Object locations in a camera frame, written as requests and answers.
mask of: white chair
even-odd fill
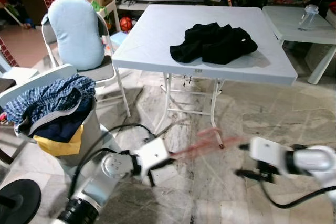
[[[97,14],[98,17],[98,29],[99,29],[99,35],[101,37],[105,38],[105,41],[107,43],[107,46],[109,47],[109,55],[106,55],[101,63],[100,66],[98,66],[97,68],[91,69],[91,70],[86,70],[86,71],[78,71],[79,74],[83,75],[83,76],[87,76],[90,77],[91,79],[93,79],[96,84],[100,84],[100,83],[108,83],[110,81],[112,81],[115,77],[117,78],[118,81],[118,85],[121,91],[121,95],[115,96],[115,97],[111,97],[111,98],[107,98],[107,99],[103,99],[103,100],[99,100],[100,101],[106,101],[106,100],[112,100],[112,99],[118,99],[118,98],[122,98],[123,103],[124,103],[124,107],[126,109],[127,112],[127,116],[130,117],[130,110],[128,107],[128,103],[127,103],[127,99],[126,99],[126,95],[125,95],[125,91],[121,82],[121,78],[120,78],[120,74],[118,69],[115,69],[113,64],[112,64],[112,42],[110,39],[110,35],[109,35],[109,30],[107,28],[107,25],[104,21],[104,19]],[[49,56],[50,56],[50,61],[51,61],[51,65],[52,67],[56,66],[56,62],[58,63],[58,65],[62,65],[62,62],[60,60],[60,57],[57,54],[57,50],[52,50],[51,49],[51,44],[54,44],[57,42],[57,38],[56,35],[51,27],[50,22],[44,21],[42,23],[42,36],[44,39],[44,42],[46,44]],[[90,47],[90,45],[81,45],[81,47]]]
[[[23,92],[28,89],[37,87],[37,86],[45,86],[53,83],[56,79],[60,78],[68,78],[73,74],[77,73],[77,70],[70,64],[65,64],[60,67],[56,67],[50,69],[44,73],[41,73],[31,79],[27,80],[22,84],[15,85],[10,89],[0,93],[0,106],[4,107],[7,102],[17,98]],[[67,156],[58,156],[57,159],[65,172],[71,175],[83,157],[83,155],[90,149],[92,144],[100,138],[102,134],[106,134],[108,130],[102,125],[99,124],[98,118],[96,115],[96,103],[94,102],[92,105],[92,109],[89,115],[82,123],[83,125],[83,133],[81,136],[81,146],[79,154],[75,155],[67,155]],[[25,140],[30,141],[31,139],[28,136],[23,134],[19,134],[18,137],[23,138]],[[104,140],[101,141],[99,145],[92,149],[92,151],[102,148],[102,146],[111,148],[115,151],[121,151],[119,146],[115,143],[112,134],[106,134]]]

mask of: marble floor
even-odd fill
[[[266,137],[285,145],[294,143],[336,147],[336,79],[323,77],[316,86],[306,82],[309,73],[302,59],[286,50],[299,73],[292,86],[278,86],[227,81],[218,96],[215,121],[224,136]],[[142,123],[154,130],[163,113],[163,77],[159,73],[122,70],[132,116],[127,118],[123,104],[98,103],[99,120],[107,128],[123,123]],[[204,79],[186,81],[174,76],[174,88],[212,91],[212,82]],[[105,92],[117,91],[116,83]],[[209,110],[210,98],[173,94],[173,108]],[[172,152],[197,142],[196,133],[210,127],[207,116],[170,112],[161,127],[160,137]],[[0,147],[14,152],[21,141],[11,131],[2,133]],[[146,138],[143,129],[128,128],[115,133],[122,149],[137,148]],[[274,207],[264,197],[259,185],[234,175],[239,168],[255,165],[246,152],[232,147],[177,162],[154,172],[156,187],[137,181],[122,183],[104,209],[98,224],[106,223],[183,223],[183,224],[330,224],[333,207],[325,195],[292,209]],[[20,178],[36,181],[42,190],[41,206],[31,223],[49,223],[62,211],[70,179],[58,162],[37,145],[28,143],[17,155],[3,180],[4,186]],[[319,188],[311,177],[289,180],[276,176],[276,184],[267,190],[279,203],[286,203]]]

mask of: plaid shirt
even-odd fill
[[[4,111],[7,119],[15,125],[21,124],[27,117],[33,125],[51,112],[67,111],[93,98],[95,85],[92,79],[75,74],[68,79],[58,79],[50,85],[27,90],[7,103]]]

